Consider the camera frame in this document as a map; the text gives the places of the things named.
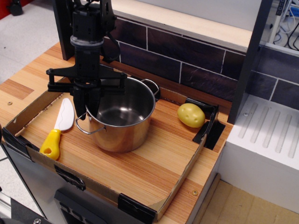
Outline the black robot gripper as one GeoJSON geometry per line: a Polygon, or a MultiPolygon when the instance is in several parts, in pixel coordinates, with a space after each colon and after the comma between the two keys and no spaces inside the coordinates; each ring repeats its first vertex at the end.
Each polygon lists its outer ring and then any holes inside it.
{"type": "Polygon", "coordinates": [[[48,91],[68,92],[73,96],[77,117],[86,118],[85,95],[88,94],[87,109],[97,116],[104,93],[125,93],[127,75],[109,68],[101,68],[101,47],[75,47],[75,64],[72,67],[48,69],[48,91]]]}

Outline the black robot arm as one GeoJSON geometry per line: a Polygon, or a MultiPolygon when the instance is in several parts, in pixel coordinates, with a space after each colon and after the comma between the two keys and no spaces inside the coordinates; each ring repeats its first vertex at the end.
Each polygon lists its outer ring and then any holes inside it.
{"type": "Polygon", "coordinates": [[[104,37],[118,45],[111,36],[116,16],[109,0],[54,0],[52,4],[63,59],[74,56],[75,64],[48,69],[48,90],[70,93],[77,117],[84,120],[87,112],[96,114],[102,97],[125,92],[127,75],[100,64],[101,56],[107,63],[120,56],[119,46],[114,57],[107,56],[103,48],[104,37]]]}

